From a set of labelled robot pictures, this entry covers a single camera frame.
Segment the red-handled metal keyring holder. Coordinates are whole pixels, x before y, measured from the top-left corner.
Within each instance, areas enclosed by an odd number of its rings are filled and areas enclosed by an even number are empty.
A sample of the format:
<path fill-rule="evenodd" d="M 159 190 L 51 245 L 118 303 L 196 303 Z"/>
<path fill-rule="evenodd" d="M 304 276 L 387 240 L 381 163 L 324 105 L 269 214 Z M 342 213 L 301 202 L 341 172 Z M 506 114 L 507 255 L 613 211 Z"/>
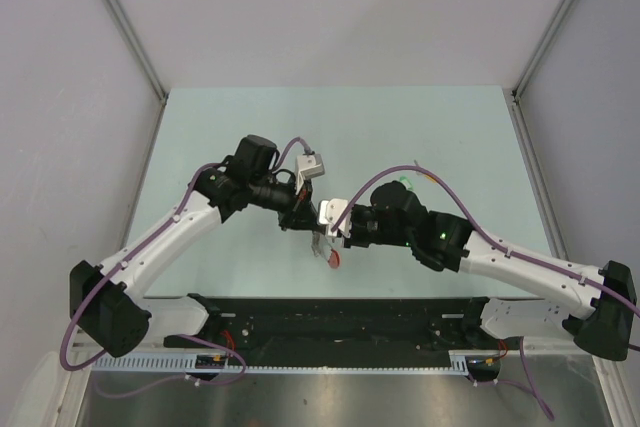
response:
<path fill-rule="evenodd" d="M 322 258 L 331 269 L 340 267 L 341 258 L 339 252 L 321 233 L 312 233 L 311 249 L 314 256 Z"/>

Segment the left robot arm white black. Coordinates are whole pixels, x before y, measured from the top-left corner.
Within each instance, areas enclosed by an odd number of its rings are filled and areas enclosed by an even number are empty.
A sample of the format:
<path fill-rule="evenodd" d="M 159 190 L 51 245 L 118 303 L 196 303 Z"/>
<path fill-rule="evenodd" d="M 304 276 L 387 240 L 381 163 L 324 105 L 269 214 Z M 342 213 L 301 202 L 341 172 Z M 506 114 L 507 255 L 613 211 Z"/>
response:
<path fill-rule="evenodd" d="M 70 324 L 61 349 L 76 330 L 112 357 L 152 338 L 187 335 L 199 346 L 214 344 L 221 323 L 204 300 L 151 299 L 147 292 L 196 240 L 250 205 L 275 212 L 283 230 L 318 230 L 311 181 L 324 173 L 321 157 L 306 147 L 281 181 L 287 154 L 263 137 L 242 138 L 234 154 L 200 167 L 177 205 L 141 237 L 98 265 L 78 263 L 69 276 Z"/>

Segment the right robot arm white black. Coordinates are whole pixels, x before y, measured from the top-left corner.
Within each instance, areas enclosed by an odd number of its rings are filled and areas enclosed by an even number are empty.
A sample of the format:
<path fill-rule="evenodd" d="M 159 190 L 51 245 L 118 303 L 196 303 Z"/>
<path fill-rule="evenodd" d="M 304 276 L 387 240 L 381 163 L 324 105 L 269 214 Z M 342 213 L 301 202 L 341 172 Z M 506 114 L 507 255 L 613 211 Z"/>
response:
<path fill-rule="evenodd" d="M 484 231 L 469 214 L 430 211 L 393 181 L 376 188 L 367 206 L 330 200 L 327 232 L 345 246 L 406 246 L 434 270 L 484 276 L 532 294 L 530 300 L 474 300 L 461 323 L 463 340 L 484 348 L 496 339 L 571 340 L 611 361 L 628 356 L 636 294 L 630 269 L 543 256 Z"/>

